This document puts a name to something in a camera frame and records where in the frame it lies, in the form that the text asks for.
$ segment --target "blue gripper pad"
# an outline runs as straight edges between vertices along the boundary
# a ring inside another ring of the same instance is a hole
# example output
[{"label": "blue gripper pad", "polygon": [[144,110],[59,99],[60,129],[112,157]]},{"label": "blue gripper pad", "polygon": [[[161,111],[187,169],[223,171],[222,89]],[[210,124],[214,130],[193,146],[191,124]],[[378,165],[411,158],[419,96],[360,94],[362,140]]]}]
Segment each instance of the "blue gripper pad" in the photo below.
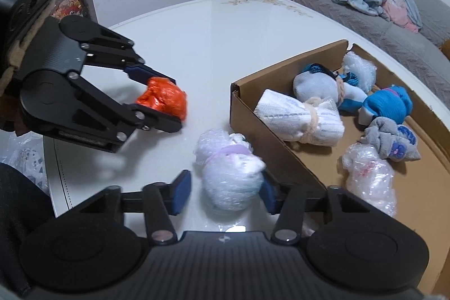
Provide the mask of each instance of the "blue gripper pad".
[{"label": "blue gripper pad", "polygon": [[266,177],[259,190],[259,196],[264,202],[267,212],[271,215],[279,214],[276,207],[275,188],[269,183]]},{"label": "blue gripper pad", "polygon": [[184,208],[186,201],[191,194],[191,172],[182,171],[171,183],[172,186],[172,212],[170,215],[178,215]]},{"label": "blue gripper pad", "polygon": [[123,71],[128,74],[128,77],[131,80],[145,85],[147,85],[147,82],[151,77],[168,78],[172,83],[176,84],[174,79],[142,64],[127,66],[125,67],[125,69],[123,69]]}]

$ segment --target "glossy table surface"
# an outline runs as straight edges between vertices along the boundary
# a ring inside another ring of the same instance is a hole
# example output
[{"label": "glossy table surface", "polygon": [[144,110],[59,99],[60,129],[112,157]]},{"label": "glossy table surface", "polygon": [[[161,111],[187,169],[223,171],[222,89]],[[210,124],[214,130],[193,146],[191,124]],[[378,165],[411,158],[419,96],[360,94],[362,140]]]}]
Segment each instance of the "glossy table surface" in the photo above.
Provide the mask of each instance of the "glossy table surface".
[{"label": "glossy table surface", "polygon": [[[185,230],[270,231],[274,217],[259,198],[229,216],[211,214],[193,150],[210,128],[229,129],[230,84],[257,70],[347,39],[359,44],[396,73],[450,126],[448,109],[408,70],[358,34],[290,0],[198,0],[138,16],[111,27],[135,41],[147,65],[177,80],[188,94],[188,117],[175,134],[136,131],[116,154],[44,139],[46,170],[57,215],[109,185],[138,191],[148,183],[172,181],[192,171],[193,186],[183,211],[173,218]],[[86,66],[82,76],[120,103],[131,103],[145,87],[119,70]],[[142,214],[125,224],[144,236]]]}]

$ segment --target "brown cardboard box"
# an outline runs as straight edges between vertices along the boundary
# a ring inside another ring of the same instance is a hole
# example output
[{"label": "brown cardboard box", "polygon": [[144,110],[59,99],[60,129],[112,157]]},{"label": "brown cardboard box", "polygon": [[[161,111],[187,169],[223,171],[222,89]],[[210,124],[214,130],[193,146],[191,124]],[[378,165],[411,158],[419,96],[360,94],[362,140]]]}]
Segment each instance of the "brown cardboard box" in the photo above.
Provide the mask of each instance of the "brown cardboard box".
[{"label": "brown cardboard box", "polygon": [[[342,185],[346,175],[339,169],[340,156],[362,135],[355,116],[342,116],[344,137],[338,146],[304,144],[294,152],[260,121],[253,110],[266,89],[293,95],[292,81],[299,70],[320,63],[331,70],[341,67],[348,41],[341,40],[260,70],[231,85],[230,125],[246,136],[254,154],[262,157],[279,182],[303,182],[323,188]],[[414,105],[406,123],[418,136],[422,159],[392,163],[397,194],[395,218],[426,241],[430,261],[419,289],[450,296],[450,132],[428,106],[393,72],[354,45],[352,50],[377,66],[377,87],[405,87]]]}]

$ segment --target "white cloth bundle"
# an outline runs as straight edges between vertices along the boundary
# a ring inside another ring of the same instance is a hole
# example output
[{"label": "white cloth bundle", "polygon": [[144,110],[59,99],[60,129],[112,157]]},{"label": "white cloth bundle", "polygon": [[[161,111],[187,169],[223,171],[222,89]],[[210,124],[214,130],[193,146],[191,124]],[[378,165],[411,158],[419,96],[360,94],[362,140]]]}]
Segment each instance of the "white cloth bundle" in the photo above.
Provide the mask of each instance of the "white cloth bundle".
[{"label": "white cloth bundle", "polygon": [[203,188],[216,213],[248,207],[264,180],[266,164],[252,154],[242,134],[213,129],[202,134],[194,154],[203,166]]},{"label": "white cloth bundle", "polygon": [[344,134],[336,104],[318,98],[307,102],[266,89],[254,112],[281,140],[335,146]]}]

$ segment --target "orange wrapped object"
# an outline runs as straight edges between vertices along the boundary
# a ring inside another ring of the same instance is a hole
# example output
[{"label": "orange wrapped object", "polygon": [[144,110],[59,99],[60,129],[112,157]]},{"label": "orange wrapped object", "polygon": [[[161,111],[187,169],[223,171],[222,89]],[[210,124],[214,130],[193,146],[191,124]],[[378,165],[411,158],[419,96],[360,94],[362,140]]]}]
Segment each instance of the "orange wrapped object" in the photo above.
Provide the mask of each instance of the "orange wrapped object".
[{"label": "orange wrapped object", "polygon": [[186,93],[167,78],[151,77],[147,82],[147,91],[136,100],[136,103],[171,114],[184,121],[187,114],[186,98]]}]

